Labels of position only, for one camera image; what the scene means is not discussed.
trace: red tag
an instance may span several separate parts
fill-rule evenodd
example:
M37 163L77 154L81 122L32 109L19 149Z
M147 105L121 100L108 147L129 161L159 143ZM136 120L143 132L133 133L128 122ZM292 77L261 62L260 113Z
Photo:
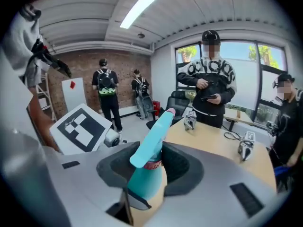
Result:
M71 81L71 89L74 89L74 87L75 87L75 85L76 85L76 83L74 83L73 81Z
M144 165L144 169L146 170L155 170L161 165L161 161L148 161Z

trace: tree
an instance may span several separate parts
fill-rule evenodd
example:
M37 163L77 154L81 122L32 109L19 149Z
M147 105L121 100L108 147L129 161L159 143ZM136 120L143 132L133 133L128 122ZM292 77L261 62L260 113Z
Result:
M179 49L178 53L181 54L183 62L191 62L192 56L195 56L197 54L197 49L195 46L190 46L183 49Z
M265 45L258 46L258 48L259 48L260 57L261 57L261 59L263 59L264 64L279 69L278 62L271 55L270 48ZM252 61L257 61L257 54L256 54L255 46L250 45L250 52L248 54L248 57Z

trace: black slot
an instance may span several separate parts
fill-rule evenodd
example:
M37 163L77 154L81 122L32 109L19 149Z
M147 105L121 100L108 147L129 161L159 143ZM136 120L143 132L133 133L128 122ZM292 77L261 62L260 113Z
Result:
M80 163L78 161L71 161L71 162L62 164L64 169L71 168L71 167L77 166L77 165L80 165Z
M245 184L238 183L231 185L230 188L236 195L249 218L254 216L263 208L263 204L256 198L256 196L247 188Z

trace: ceiling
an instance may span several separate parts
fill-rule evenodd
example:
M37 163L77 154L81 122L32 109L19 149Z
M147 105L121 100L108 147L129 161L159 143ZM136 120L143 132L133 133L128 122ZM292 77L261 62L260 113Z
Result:
M41 0L41 34L49 46L107 41L150 48L183 30L222 21L252 21L292 30L272 0L156 0L129 29L122 20L138 0ZM145 34L140 39L137 35Z

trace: camera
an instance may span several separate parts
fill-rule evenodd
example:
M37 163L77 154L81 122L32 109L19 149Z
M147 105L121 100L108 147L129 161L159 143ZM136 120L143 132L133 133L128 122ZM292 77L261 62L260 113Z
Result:
M278 126L275 123L271 122L271 121L267 121L266 127L267 127L267 131L272 136L276 136L278 134L278 132L279 132Z

